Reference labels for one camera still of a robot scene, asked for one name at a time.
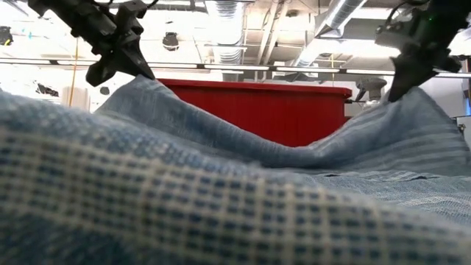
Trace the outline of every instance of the ductwork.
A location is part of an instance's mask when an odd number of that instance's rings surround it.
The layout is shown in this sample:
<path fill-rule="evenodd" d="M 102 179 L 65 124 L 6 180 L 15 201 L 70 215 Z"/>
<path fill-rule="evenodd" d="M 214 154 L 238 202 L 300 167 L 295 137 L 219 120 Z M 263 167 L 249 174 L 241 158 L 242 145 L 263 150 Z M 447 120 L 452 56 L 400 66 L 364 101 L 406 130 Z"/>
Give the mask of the ductwork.
<path fill-rule="evenodd" d="M 315 38 L 305 47 L 292 65 L 309 67 L 319 54 L 325 52 L 319 47 L 325 40 L 320 40 L 318 37 L 329 34 L 331 37 L 340 38 L 344 34 L 344 26 L 350 21 L 353 13 L 363 7 L 366 1 L 332 0 L 327 11 L 316 17 Z"/>
<path fill-rule="evenodd" d="M 244 36 L 245 3 L 237 1 L 206 1 L 213 23 L 214 41 L 221 46 L 240 46 Z M 241 64 L 242 49 L 215 48 L 216 63 Z M 223 74 L 224 81 L 237 81 L 237 74 Z"/>

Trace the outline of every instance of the red bin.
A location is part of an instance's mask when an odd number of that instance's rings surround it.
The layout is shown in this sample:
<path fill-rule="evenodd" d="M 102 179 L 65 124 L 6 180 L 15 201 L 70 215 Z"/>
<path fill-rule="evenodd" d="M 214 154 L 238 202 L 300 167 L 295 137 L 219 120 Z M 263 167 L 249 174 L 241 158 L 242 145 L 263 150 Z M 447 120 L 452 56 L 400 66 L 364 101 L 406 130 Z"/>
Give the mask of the red bin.
<path fill-rule="evenodd" d="M 305 146 L 345 123 L 348 88 L 159 79 L 182 100 L 286 146 Z"/>

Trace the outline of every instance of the robotic arm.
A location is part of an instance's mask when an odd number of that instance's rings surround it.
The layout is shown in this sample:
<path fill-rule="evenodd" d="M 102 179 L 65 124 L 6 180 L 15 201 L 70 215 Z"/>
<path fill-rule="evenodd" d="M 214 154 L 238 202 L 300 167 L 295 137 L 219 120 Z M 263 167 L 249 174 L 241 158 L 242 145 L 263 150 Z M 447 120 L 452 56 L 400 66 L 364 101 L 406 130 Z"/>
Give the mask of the robotic arm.
<path fill-rule="evenodd" d="M 91 85 L 102 84 L 117 71 L 155 79 L 139 46 L 144 29 L 137 18 L 143 18 L 149 8 L 141 0 L 120 4 L 116 15 L 108 4 L 94 0 L 29 0 L 28 5 L 41 16 L 52 10 L 72 29 L 74 37 L 82 37 L 95 55 L 102 56 L 88 69 L 86 79 Z"/>
<path fill-rule="evenodd" d="M 415 6 L 411 19 L 392 22 L 392 16 L 404 4 Z M 418 8 L 425 4 L 426 9 Z M 436 70 L 459 72 L 461 64 L 449 56 L 448 46 L 461 29 L 469 26 L 470 12 L 470 0 L 404 0 L 392 11 L 376 37 L 376 44 L 400 50 L 400 55 L 392 58 L 396 72 L 390 102 L 435 77 Z"/>

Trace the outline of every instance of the plaid towel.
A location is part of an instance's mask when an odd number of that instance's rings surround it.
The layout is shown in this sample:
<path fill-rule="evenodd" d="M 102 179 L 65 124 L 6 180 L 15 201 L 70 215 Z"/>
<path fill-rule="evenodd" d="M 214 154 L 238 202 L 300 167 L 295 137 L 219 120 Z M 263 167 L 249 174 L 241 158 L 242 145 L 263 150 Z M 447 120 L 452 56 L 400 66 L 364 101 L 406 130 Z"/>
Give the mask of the plaid towel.
<path fill-rule="evenodd" d="M 0 264 L 471 264 L 470 151 L 420 89 L 299 148 L 140 77 L 0 111 Z"/>

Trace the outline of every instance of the checkered fabric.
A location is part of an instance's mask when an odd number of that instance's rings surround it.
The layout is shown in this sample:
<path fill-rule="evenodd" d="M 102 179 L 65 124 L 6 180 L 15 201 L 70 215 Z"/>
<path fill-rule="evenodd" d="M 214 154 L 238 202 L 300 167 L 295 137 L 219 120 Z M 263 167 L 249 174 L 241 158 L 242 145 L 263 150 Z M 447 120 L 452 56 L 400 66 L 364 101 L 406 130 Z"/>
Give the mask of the checkered fabric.
<path fill-rule="evenodd" d="M 435 113 L 401 116 L 408 106 Z M 92 116 L 0 93 L 0 264 L 471 264 L 469 150 L 418 89 L 306 148 L 249 156 L 266 167 L 228 158 L 247 156 L 223 135 L 160 130 L 153 108 L 141 122 L 109 104 Z"/>

